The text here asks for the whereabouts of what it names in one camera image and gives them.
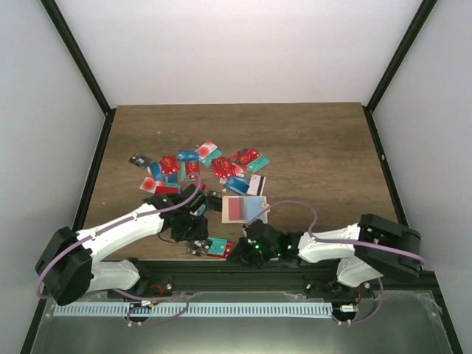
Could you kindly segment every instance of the black card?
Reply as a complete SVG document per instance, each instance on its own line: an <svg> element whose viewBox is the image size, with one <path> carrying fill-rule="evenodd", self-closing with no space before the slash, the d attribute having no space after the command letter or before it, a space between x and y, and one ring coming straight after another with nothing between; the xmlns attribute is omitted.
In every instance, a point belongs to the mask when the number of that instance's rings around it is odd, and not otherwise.
<svg viewBox="0 0 472 354"><path fill-rule="evenodd" d="M134 164L135 166L141 167L143 170L145 170L153 160L147 156L135 153L128 161L131 164Z"/></svg>

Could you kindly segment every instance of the wooden table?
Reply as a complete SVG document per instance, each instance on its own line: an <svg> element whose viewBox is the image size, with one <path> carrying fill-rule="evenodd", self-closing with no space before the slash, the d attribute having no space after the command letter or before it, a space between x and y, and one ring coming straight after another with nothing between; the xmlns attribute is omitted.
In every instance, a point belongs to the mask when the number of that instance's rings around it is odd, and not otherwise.
<svg viewBox="0 0 472 354"><path fill-rule="evenodd" d="M319 213L318 232L354 223L368 212L396 221L360 103L134 105L117 109L84 227L124 215L151 196L139 189L147 171L128 162L134 153L158 160L206 140L227 157L241 148L266 155L271 163L257 174L267 178L268 202L310 203ZM208 188L222 189L209 167L201 164L201 170ZM216 212L205 216L210 236L233 241L241 236L240 224L222 224ZM294 205L268 214L269 223L282 232L303 231L311 219L309 210ZM150 236L111 259L209 259L185 254L185 249L184 243Z"/></svg>

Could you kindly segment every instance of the white wall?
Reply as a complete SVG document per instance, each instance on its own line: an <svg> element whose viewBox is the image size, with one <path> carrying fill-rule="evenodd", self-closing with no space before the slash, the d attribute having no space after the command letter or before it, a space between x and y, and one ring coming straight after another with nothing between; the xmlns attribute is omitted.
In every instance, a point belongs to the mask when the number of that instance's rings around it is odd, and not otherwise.
<svg viewBox="0 0 472 354"><path fill-rule="evenodd" d="M421 253L472 353L472 2L438 1L374 112Z"/></svg>
<svg viewBox="0 0 472 354"><path fill-rule="evenodd" d="M19 353L33 267L72 225L103 113L39 1L4 1L0 58L0 351Z"/></svg>
<svg viewBox="0 0 472 354"><path fill-rule="evenodd" d="M362 101L420 0L58 0L112 106Z"/></svg>

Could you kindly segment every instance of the card with black stripe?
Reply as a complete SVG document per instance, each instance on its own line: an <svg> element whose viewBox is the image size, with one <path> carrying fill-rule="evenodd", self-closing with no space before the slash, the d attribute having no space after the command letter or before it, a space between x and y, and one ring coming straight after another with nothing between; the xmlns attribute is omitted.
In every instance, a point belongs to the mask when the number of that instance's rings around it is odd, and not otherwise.
<svg viewBox="0 0 472 354"><path fill-rule="evenodd" d="M128 160L128 162L137 167L141 167L143 170L145 170L152 161L153 160L151 158L138 153L132 155L132 157Z"/></svg>
<svg viewBox="0 0 472 354"><path fill-rule="evenodd" d="M266 177L259 175L252 175L251 181L249 182L249 189L246 192L249 195L261 196L264 191L264 186L266 184Z"/></svg>

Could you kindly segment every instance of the gray wall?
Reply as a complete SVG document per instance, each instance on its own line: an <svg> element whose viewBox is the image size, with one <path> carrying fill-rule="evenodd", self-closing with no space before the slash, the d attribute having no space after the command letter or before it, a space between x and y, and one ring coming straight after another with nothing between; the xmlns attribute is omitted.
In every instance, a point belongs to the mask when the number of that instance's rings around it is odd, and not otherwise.
<svg viewBox="0 0 472 354"><path fill-rule="evenodd" d="M58 0L111 105L367 103L420 0Z"/></svg>
<svg viewBox="0 0 472 354"><path fill-rule="evenodd" d="M71 225L103 114L36 0L0 11L0 352L19 353L34 309L34 265Z"/></svg>
<svg viewBox="0 0 472 354"><path fill-rule="evenodd" d="M438 1L375 112L421 253L472 353L472 2Z"/></svg>

